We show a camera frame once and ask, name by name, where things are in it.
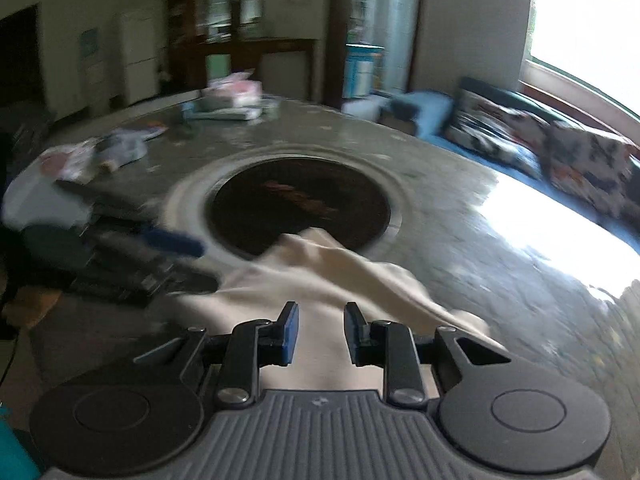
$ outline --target wooden door frame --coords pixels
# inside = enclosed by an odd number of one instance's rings
[[[422,5],[418,0],[415,13],[414,40],[412,42],[409,77],[406,89],[415,87],[415,58],[418,47],[418,34],[422,26]],[[326,26],[326,43],[324,46],[324,83],[322,85],[322,104],[340,110],[342,108],[342,91],[344,88],[344,66],[347,59],[347,34],[351,19],[351,0],[329,0],[329,12]]]

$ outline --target metal screw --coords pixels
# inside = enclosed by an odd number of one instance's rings
[[[397,404],[414,406],[424,401],[424,393],[413,388],[400,388],[391,393],[391,398]]]
[[[249,393],[242,388],[222,388],[218,398],[225,404],[242,404],[249,400]]]

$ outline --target sofa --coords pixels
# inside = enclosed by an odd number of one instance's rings
[[[396,96],[383,107],[379,123],[515,178],[600,225],[640,254],[640,161],[637,158],[629,157],[630,175],[625,181],[626,203],[620,216],[614,218],[596,209],[592,203],[558,189],[552,183],[549,168],[544,163],[540,165],[541,177],[535,178],[511,164],[481,155],[447,138],[450,137],[447,132],[455,120],[460,99],[466,92],[482,96],[501,107],[536,115],[549,124],[559,121],[569,126],[583,127],[571,117],[529,97],[469,77],[460,80],[453,97],[435,91]]]

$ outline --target black cable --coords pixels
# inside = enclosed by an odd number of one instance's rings
[[[9,357],[9,362],[6,364],[6,368],[4,369],[4,373],[2,374],[2,378],[0,379],[0,388],[2,388],[2,384],[6,379],[7,374],[9,373],[9,369],[11,365],[14,363],[15,355],[18,351],[18,338],[14,339],[14,348],[11,350],[11,357]]]

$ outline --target bright window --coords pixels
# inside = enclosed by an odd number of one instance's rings
[[[640,0],[533,0],[531,55],[640,114]]]

